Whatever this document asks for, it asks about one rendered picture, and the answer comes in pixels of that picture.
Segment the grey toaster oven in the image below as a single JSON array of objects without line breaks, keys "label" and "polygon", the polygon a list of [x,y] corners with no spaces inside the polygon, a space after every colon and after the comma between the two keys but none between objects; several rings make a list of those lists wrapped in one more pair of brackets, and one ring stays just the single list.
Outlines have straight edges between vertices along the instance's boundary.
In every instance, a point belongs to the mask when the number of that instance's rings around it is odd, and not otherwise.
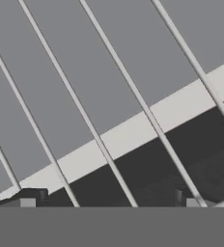
[{"label": "grey toaster oven", "polygon": [[[150,0],[85,0],[202,195],[224,201],[224,118]],[[24,0],[139,206],[188,189],[78,0]],[[17,0],[0,55],[80,206],[131,206]],[[224,61],[208,75],[224,102]],[[72,203],[0,67],[0,200],[25,187]]]}]

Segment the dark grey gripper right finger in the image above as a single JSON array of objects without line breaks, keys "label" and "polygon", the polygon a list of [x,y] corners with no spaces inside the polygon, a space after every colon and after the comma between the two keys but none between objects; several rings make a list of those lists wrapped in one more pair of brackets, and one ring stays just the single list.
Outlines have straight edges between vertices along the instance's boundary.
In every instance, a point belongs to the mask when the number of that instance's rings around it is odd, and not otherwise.
[{"label": "dark grey gripper right finger", "polygon": [[[210,196],[208,193],[203,193],[202,196],[208,206],[214,206],[221,203],[221,200]],[[175,206],[199,207],[200,205],[188,189],[176,189]]]}]

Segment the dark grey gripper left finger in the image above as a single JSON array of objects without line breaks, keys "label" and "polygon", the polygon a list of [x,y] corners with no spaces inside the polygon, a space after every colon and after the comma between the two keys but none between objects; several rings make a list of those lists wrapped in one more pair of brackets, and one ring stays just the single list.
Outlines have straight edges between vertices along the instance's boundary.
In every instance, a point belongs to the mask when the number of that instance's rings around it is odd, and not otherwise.
[{"label": "dark grey gripper left finger", "polygon": [[49,199],[46,188],[23,188],[7,199],[0,200],[1,207],[37,207]]}]

